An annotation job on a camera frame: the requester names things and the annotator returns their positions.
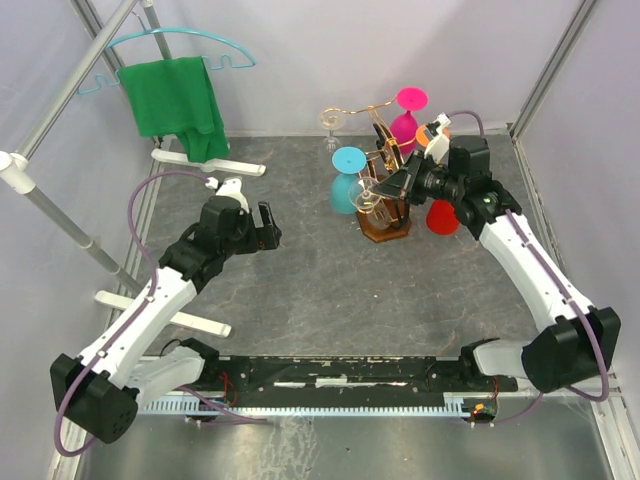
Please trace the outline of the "clear wine glass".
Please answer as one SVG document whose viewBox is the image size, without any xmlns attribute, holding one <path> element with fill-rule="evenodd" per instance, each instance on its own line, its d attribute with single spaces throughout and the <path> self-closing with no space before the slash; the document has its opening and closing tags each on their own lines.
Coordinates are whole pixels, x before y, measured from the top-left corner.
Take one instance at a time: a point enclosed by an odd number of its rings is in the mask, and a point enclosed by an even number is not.
<svg viewBox="0 0 640 480">
<path fill-rule="evenodd" d="M 357 177 L 348 189 L 348 199 L 360 213 L 370 213 L 382 197 L 374 192 L 378 181 L 372 177 Z"/>
</svg>

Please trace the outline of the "blue plastic wine glass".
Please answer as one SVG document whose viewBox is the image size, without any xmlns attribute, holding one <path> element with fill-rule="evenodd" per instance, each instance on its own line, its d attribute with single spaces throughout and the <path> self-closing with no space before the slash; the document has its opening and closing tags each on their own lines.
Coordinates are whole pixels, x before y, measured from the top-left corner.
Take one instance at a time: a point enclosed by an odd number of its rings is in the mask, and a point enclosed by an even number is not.
<svg viewBox="0 0 640 480">
<path fill-rule="evenodd" d="M 356 147 L 341 147 L 333 153 L 331 162 L 338 175 L 331 184 L 329 199 L 335 212 L 344 215 L 356 212 L 356 207 L 349 199 L 349 189 L 365 168 L 366 161 L 365 153 Z"/>
</svg>

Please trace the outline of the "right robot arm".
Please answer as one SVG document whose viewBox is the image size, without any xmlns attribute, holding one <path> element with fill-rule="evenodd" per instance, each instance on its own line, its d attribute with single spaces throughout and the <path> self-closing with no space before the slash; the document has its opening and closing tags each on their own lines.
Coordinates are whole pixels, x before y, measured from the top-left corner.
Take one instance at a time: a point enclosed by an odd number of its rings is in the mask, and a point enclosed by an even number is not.
<svg viewBox="0 0 640 480">
<path fill-rule="evenodd" d="M 599 309 L 580 293 L 542 248 L 521 206 L 494 179 L 485 138 L 432 138 L 390 176 L 361 177 L 350 189 L 351 203 L 364 213 L 386 200 L 408 206 L 447 202 L 525 300 L 537 336 L 466 346 L 457 367 L 462 386 L 478 391 L 494 376 L 508 376 L 529 381 L 542 394 L 567 389 L 595 402 L 609 397 L 621 320 L 612 308 Z"/>
</svg>

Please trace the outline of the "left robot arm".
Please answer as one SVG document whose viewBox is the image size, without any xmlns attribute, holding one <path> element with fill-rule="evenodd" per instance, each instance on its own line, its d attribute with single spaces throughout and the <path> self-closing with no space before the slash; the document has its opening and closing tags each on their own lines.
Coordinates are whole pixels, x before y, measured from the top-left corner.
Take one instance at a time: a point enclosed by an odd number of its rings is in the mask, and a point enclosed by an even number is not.
<svg viewBox="0 0 640 480">
<path fill-rule="evenodd" d="M 281 230 L 270 205 L 258 204 L 262 224 L 236 198 L 216 195 L 200 219 L 162 255 L 149 283 L 97 340 L 80 354 L 59 355 L 50 367 L 57 410 L 94 439 L 110 444 L 124 435 L 140 408 L 182 386 L 215 387 L 216 350 L 196 340 L 142 364 L 141 357 L 166 325 L 234 255 L 275 250 Z"/>
</svg>

